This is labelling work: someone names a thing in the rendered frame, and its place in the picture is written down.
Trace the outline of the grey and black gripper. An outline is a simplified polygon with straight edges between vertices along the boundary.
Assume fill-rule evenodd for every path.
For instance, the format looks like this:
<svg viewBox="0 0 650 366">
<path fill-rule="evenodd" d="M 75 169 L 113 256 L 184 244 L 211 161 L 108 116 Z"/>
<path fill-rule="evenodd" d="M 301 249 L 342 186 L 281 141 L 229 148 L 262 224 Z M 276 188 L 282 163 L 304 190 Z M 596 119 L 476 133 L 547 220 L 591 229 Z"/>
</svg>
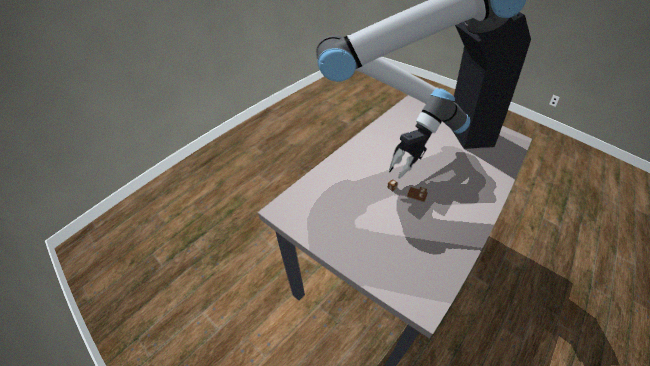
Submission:
<svg viewBox="0 0 650 366">
<path fill-rule="evenodd" d="M 414 144 L 411 144 L 411 145 L 407 145 L 406 143 L 401 141 L 401 143 L 399 143 L 397 145 L 397 147 L 396 147 L 396 149 L 394 151 L 394 154 L 393 154 L 391 164 L 390 164 L 389 172 L 392 171 L 395 164 L 399 164 L 402 161 L 402 157 L 403 157 L 402 155 L 405 154 L 405 151 L 408 152 L 410 155 L 412 155 L 412 156 L 407 157 L 407 162 L 406 162 L 405 166 L 403 166 L 403 170 L 400 172 L 399 178 L 403 177 L 406 174 L 407 170 L 410 171 L 412 169 L 412 165 L 418 159 L 421 160 L 421 158 L 423 157 L 422 153 L 424 154 L 426 152 L 426 150 L 427 150 L 427 148 L 425 147 L 425 144 L 427 143 L 428 139 L 430 138 L 432 132 L 429 129 L 427 129 L 426 127 L 424 127 L 423 125 L 418 124 L 418 123 L 416 124 L 416 127 L 418 128 L 419 131 L 426 134 L 426 139 L 424 141 L 414 143 Z M 420 154 L 420 157 L 419 157 L 419 154 Z"/>
</svg>

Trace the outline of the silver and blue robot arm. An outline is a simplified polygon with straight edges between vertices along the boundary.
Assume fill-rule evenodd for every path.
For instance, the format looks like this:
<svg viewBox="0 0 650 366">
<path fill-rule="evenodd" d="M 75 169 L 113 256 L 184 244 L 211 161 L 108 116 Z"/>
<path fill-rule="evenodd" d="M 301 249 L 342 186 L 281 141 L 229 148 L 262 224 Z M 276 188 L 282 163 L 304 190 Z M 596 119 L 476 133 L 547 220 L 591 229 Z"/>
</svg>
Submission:
<svg viewBox="0 0 650 366">
<path fill-rule="evenodd" d="M 492 31 L 517 15 L 525 3 L 526 0 L 428 0 L 354 34 L 323 38 L 316 48 L 318 67 L 320 62 L 323 76 L 336 82 L 349 79 L 355 70 L 368 75 L 425 103 L 416 120 L 418 124 L 436 133 L 444 122 L 455 133 L 462 133 L 469 127 L 470 118 L 459 110 L 452 94 L 380 57 L 464 21 L 470 32 Z"/>
</svg>

